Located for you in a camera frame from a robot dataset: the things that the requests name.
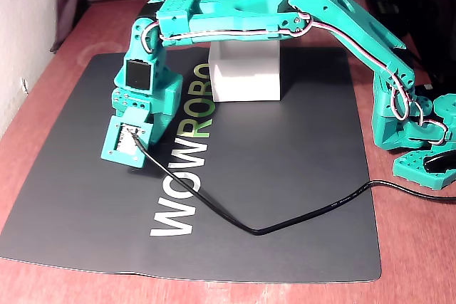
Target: mouse pad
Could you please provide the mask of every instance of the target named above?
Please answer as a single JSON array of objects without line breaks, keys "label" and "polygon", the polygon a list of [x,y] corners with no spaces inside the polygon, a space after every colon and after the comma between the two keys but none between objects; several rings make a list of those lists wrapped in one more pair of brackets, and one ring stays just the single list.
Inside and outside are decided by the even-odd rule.
[{"label": "mouse pad", "polygon": [[[283,48],[282,100],[217,103],[209,49],[169,51],[180,110],[150,149],[195,190],[253,228],[344,198],[368,181],[346,52]],[[3,258],[103,273],[254,283],[380,276],[373,200],[250,236],[156,167],[100,158],[123,54],[95,56],[40,151],[0,235]]]}]

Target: white wall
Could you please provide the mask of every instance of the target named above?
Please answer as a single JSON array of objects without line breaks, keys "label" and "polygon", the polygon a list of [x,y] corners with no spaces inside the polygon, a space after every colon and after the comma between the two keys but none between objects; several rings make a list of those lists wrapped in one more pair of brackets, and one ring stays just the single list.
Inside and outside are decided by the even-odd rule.
[{"label": "white wall", "polygon": [[56,0],[0,0],[0,137],[52,59]]}]

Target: teal robotic arm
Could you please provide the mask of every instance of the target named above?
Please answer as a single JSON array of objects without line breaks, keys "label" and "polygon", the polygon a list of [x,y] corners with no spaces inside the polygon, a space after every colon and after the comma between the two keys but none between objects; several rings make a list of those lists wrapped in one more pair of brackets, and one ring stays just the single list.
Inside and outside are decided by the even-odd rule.
[{"label": "teal robotic arm", "polygon": [[[166,48],[210,41],[285,40],[311,29],[332,33],[374,72],[374,142],[380,148],[432,147],[452,144],[449,100],[437,99],[435,112],[444,122],[427,120],[433,103],[415,95],[413,69],[401,59],[405,49],[367,11],[352,0],[151,0],[133,24],[124,63],[115,77],[112,116],[101,157],[132,167],[142,167],[144,154],[128,130],[138,134],[147,148],[161,138],[180,103],[182,76],[165,65]],[[409,167],[402,156],[395,173],[436,188],[424,168]],[[410,176],[409,172],[425,180]],[[448,175],[444,182],[451,182]]]}]

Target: white foam block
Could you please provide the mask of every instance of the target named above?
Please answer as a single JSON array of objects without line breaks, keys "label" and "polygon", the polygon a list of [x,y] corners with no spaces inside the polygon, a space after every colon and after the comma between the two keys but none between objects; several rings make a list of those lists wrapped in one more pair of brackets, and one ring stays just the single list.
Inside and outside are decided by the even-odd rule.
[{"label": "white foam block", "polygon": [[209,72],[215,102],[279,101],[280,42],[212,42]]}]

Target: wooden table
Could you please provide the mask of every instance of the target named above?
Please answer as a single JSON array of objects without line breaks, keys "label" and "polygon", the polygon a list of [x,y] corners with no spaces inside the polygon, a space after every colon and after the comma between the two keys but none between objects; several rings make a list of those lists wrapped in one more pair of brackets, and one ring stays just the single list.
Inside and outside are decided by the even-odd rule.
[{"label": "wooden table", "polygon": [[[62,45],[0,141],[0,228],[73,87],[92,56],[125,52],[130,27],[147,0],[94,5]],[[364,0],[356,0],[364,5]],[[342,46],[313,29],[287,41],[302,46]],[[372,72],[350,57],[371,179],[428,189],[392,176],[394,154],[373,144]],[[418,82],[425,76],[416,71]],[[439,195],[456,196],[456,186]],[[373,190],[382,275],[370,283],[262,285],[169,281],[34,266],[0,260],[0,303],[454,303],[456,207],[407,194]]]}]

